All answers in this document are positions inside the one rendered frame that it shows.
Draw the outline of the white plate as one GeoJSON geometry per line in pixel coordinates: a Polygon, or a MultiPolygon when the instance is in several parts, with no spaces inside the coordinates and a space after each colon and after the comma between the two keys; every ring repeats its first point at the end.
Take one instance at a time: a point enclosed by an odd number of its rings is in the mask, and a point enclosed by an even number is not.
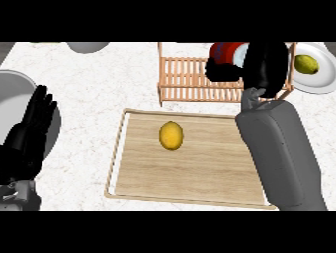
{"type": "Polygon", "coordinates": [[[326,47],[314,42],[296,45],[295,55],[308,55],[318,62],[318,72],[303,74],[292,68],[292,85],[302,92],[329,94],[336,90],[336,57],[326,47]]]}

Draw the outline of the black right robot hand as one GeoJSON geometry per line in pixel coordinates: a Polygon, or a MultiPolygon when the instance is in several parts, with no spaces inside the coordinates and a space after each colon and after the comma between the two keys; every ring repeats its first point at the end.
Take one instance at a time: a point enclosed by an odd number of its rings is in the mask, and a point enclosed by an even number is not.
{"type": "Polygon", "coordinates": [[[287,48],[283,42],[249,42],[244,65],[218,64],[209,56],[204,75],[212,82],[244,81],[244,89],[265,88],[263,98],[278,93],[287,74],[287,48]]]}

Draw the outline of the yellow mango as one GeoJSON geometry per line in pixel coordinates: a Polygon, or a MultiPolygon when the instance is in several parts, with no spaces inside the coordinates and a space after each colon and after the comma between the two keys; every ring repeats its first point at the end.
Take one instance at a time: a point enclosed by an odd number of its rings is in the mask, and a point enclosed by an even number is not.
{"type": "Polygon", "coordinates": [[[160,129],[160,143],[166,150],[178,150],[182,145],[182,128],[181,125],[169,121],[163,124],[160,129]]]}

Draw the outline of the wooden tray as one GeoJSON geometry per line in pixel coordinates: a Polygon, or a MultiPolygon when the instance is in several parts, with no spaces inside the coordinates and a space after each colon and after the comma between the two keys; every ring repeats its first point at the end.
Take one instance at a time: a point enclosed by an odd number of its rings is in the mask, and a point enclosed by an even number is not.
{"type": "Polygon", "coordinates": [[[104,195],[271,210],[235,118],[124,109],[104,195]],[[169,121],[182,128],[178,150],[160,143],[169,121]]]}

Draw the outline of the yellow-green lemon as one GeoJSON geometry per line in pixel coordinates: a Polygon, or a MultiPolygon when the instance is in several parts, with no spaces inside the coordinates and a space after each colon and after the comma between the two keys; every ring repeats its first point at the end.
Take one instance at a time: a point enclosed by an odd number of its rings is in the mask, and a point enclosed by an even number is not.
{"type": "Polygon", "coordinates": [[[303,54],[295,57],[293,67],[299,73],[309,75],[314,75],[320,70],[320,64],[315,58],[303,54]]]}

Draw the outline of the wooden tiered shelf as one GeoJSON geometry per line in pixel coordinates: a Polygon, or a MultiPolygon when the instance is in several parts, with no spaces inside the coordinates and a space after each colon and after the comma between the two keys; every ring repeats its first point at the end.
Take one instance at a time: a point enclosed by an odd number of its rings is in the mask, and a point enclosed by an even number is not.
{"type": "MultiPolygon", "coordinates": [[[[287,47],[287,74],[283,87],[272,98],[283,99],[292,91],[292,68],[295,63],[296,43],[287,47]]],[[[160,56],[158,93],[163,101],[240,102],[244,81],[212,82],[204,75],[207,58],[178,58],[160,56]]]]}

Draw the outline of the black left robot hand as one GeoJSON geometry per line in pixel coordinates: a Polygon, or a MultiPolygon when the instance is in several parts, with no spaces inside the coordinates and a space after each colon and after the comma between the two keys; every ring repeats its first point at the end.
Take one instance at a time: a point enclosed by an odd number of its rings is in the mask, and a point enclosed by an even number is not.
{"type": "Polygon", "coordinates": [[[48,93],[48,87],[39,85],[22,119],[0,144],[0,185],[33,180],[42,170],[55,110],[54,95],[48,93]]]}

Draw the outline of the grey bowl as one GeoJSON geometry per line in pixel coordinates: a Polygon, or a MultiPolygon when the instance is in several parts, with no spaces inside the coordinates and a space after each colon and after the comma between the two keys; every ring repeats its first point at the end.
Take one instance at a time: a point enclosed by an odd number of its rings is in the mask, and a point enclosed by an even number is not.
{"type": "Polygon", "coordinates": [[[67,45],[76,53],[89,54],[99,51],[108,42],[70,42],[67,45]]]}

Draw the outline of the red and blue can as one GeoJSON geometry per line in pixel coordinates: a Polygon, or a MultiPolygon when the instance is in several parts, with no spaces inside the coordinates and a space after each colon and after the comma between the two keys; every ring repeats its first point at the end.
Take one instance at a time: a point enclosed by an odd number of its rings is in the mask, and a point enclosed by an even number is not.
{"type": "Polygon", "coordinates": [[[232,64],[241,67],[249,50],[247,42],[218,42],[209,51],[209,56],[218,64],[232,64]]]}

